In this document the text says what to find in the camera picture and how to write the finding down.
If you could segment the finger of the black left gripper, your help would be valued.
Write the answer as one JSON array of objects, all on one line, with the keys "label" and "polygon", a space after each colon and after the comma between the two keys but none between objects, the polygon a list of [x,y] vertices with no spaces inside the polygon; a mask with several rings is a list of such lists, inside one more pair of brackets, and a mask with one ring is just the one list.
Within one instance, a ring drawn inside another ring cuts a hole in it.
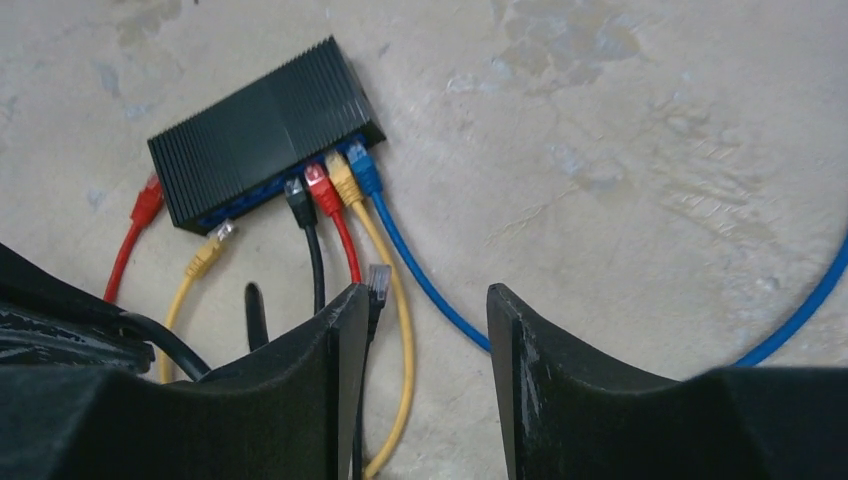
[{"label": "finger of the black left gripper", "polygon": [[121,310],[1,247],[1,364],[112,366],[140,374],[155,358],[121,333]]}]

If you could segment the black network switch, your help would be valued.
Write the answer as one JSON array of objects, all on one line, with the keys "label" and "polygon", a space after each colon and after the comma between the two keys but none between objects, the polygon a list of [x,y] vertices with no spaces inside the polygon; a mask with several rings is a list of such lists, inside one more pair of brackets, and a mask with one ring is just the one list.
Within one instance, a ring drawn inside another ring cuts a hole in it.
[{"label": "black network switch", "polygon": [[205,235],[281,194],[326,151],[385,139],[352,64],[327,37],[147,146],[173,226]]}]

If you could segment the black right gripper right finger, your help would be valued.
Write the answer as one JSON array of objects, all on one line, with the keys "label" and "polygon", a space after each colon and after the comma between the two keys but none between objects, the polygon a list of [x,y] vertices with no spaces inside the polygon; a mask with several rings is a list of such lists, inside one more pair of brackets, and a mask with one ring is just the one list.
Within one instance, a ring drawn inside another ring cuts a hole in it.
[{"label": "black right gripper right finger", "polygon": [[624,363],[507,286],[487,294],[512,479],[843,479],[847,372],[720,367],[684,381]]}]

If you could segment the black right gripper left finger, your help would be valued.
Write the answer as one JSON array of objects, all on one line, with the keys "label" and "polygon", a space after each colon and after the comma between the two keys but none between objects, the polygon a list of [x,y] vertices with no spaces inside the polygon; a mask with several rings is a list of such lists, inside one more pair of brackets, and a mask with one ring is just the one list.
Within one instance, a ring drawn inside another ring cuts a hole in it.
[{"label": "black right gripper left finger", "polygon": [[1,371],[5,479],[344,479],[365,286],[197,382],[105,367]]}]

